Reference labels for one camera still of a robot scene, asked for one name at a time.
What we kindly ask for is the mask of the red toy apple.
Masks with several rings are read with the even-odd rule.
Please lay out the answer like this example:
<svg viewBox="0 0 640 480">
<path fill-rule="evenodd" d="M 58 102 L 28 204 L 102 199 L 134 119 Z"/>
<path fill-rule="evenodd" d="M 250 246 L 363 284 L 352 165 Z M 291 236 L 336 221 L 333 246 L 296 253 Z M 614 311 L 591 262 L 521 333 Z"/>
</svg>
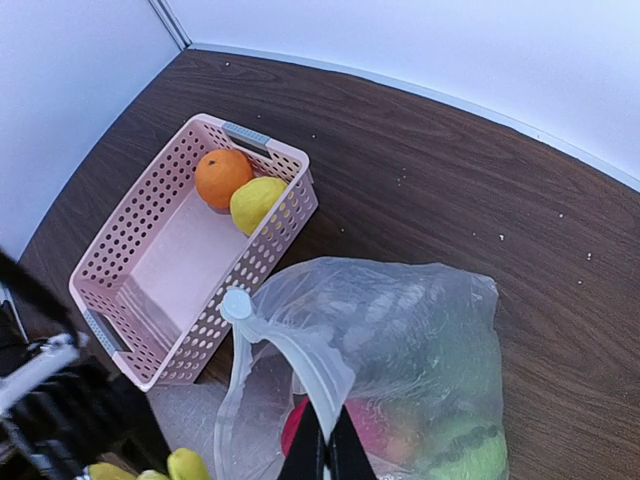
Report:
<svg viewBox="0 0 640 480">
<path fill-rule="evenodd" d="M 309 404 L 307 396 L 298 398 L 293 411 L 289 414 L 281 435 L 281 450 L 288 456 L 297 433 L 304 410 Z M 349 399 L 345 404 L 358 437 L 367 453 L 391 460 L 389 449 L 392 440 L 388 421 L 382 411 L 363 399 Z"/>
</svg>

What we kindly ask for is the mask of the clear dotted zip bag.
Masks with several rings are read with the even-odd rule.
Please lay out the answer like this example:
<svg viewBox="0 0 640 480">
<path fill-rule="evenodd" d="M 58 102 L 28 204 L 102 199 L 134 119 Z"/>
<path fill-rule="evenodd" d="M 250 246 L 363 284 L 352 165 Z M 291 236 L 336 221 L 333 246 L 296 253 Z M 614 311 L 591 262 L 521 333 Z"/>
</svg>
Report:
<svg viewBox="0 0 640 480">
<path fill-rule="evenodd" d="M 393 458 L 365 451 L 380 479 L 427 479 L 416 460 L 441 421 L 474 416 L 504 431 L 498 296 L 491 277 L 443 264 L 339 257 L 290 266 L 254 293 L 229 288 L 220 314 L 234 359 L 214 418 L 214 477 L 276 478 L 301 396 L 323 433 L 349 399 L 382 411 Z"/>
</svg>

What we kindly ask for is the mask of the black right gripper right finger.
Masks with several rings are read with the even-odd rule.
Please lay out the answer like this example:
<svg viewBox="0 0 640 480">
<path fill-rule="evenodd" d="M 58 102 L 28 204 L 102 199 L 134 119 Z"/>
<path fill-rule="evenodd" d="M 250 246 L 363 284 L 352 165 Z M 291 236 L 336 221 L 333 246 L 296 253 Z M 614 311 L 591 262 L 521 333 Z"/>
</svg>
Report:
<svg viewBox="0 0 640 480">
<path fill-rule="evenodd" d="M 333 480 L 375 480 L 375 473 L 345 407 L 329 440 L 328 470 Z"/>
</svg>

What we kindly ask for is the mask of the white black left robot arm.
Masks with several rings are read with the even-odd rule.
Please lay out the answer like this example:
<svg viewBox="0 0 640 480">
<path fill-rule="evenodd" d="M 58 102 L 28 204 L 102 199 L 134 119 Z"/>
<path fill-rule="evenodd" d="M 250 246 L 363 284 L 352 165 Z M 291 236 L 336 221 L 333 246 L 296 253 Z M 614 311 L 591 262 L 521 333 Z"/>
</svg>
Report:
<svg viewBox="0 0 640 480">
<path fill-rule="evenodd" d="M 47 479 L 166 478 L 171 450 L 146 395 L 82 355 L 69 309 L 7 254 L 1 284 L 62 329 L 25 342 L 1 318 L 1 430 L 15 448 Z"/>
</svg>

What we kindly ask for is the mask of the orange toy fruit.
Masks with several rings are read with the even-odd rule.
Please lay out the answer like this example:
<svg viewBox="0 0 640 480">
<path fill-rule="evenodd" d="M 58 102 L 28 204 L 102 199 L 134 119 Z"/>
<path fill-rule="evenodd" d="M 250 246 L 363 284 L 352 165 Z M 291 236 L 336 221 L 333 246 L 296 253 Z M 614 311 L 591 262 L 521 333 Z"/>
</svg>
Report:
<svg viewBox="0 0 640 480">
<path fill-rule="evenodd" d="M 197 193 L 209 206 L 225 210 L 232 195 L 254 178 L 248 157 L 240 150 L 218 149 L 207 153 L 195 171 Z"/>
</svg>

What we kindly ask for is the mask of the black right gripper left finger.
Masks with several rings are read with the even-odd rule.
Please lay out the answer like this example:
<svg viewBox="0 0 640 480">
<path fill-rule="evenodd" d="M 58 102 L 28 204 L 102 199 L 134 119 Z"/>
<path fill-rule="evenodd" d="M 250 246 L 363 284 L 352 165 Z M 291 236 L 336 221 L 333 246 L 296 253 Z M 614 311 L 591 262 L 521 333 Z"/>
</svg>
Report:
<svg viewBox="0 0 640 480">
<path fill-rule="evenodd" d="M 285 458 L 280 471 L 282 480 L 328 478 L 324 436 L 308 399 L 295 407 L 285 422 L 281 447 Z"/>
</svg>

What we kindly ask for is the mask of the green striped toy watermelon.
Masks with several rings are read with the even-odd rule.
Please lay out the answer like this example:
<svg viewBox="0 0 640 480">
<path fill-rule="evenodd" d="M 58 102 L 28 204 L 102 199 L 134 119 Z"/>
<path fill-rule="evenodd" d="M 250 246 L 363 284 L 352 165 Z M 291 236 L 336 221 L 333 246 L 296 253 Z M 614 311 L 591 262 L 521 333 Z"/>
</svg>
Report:
<svg viewBox="0 0 640 480">
<path fill-rule="evenodd" d="M 431 427 L 416 466 L 427 479 L 507 479 L 504 431 L 474 416 L 441 421 Z"/>
</svg>

